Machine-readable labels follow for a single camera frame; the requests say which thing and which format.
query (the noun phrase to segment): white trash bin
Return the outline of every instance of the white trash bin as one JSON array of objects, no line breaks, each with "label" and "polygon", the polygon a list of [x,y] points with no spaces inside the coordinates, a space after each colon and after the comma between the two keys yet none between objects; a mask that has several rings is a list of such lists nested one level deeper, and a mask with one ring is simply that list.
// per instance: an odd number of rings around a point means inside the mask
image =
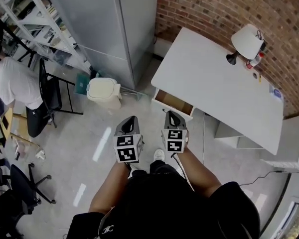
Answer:
[{"label": "white trash bin", "polygon": [[87,86],[87,97],[104,108],[121,108],[121,84],[111,78],[94,78]]}]

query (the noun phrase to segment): small bottle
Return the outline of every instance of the small bottle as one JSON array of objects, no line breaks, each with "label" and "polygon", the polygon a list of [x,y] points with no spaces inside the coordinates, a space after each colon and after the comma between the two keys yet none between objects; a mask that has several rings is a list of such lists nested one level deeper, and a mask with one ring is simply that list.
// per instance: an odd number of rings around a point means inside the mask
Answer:
[{"label": "small bottle", "polygon": [[264,56],[265,55],[263,52],[259,52],[258,55],[253,60],[247,61],[246,63],[247,68],[252,69],[256,65],[258,65]]}]

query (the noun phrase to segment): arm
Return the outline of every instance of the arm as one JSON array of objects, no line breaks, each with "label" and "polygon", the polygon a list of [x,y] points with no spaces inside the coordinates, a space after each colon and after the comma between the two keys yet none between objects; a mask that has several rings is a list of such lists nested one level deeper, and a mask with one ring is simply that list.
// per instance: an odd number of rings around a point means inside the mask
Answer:
[{"label": "arm", "polygon": [[119,201],[127,184],[129,170],[125,163],[113,165],[108,177],[95,194],[89,209],[90,212],[106,214]]},{"label": "arm", "polygon": [[210,197],[220,186],[216,176],[209,171],[188,149],[180,153],[178,158],[184,167],[186,175],[195,192]]}]

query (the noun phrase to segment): desk lamp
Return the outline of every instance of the desk lamp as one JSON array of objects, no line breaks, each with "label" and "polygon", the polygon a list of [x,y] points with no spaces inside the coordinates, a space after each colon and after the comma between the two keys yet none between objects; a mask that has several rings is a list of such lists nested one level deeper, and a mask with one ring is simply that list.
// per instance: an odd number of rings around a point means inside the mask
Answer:
[{"label": "desk lamp", "polygon": [[264,42],[260,31],[250,24],[245,25],[238,32],[234,33],[231,36],[231,41],[236,48],[236,52],[228,54],[226,58],[232,65],[236,64],[236,58],[239,54],[247,59],[254,59]]}]

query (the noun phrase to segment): brick wall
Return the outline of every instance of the brick wall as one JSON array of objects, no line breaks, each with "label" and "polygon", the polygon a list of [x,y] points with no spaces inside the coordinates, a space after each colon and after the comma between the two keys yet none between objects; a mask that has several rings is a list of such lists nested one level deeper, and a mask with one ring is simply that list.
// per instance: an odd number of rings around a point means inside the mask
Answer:
[{"label": "brick wall", "polygon": [[299,0],[157,0],[156,36],[168,41],[187,27],[233,51],[247,23],[267,42],[256,69],[284,94],[284,114],[299,115]]}]

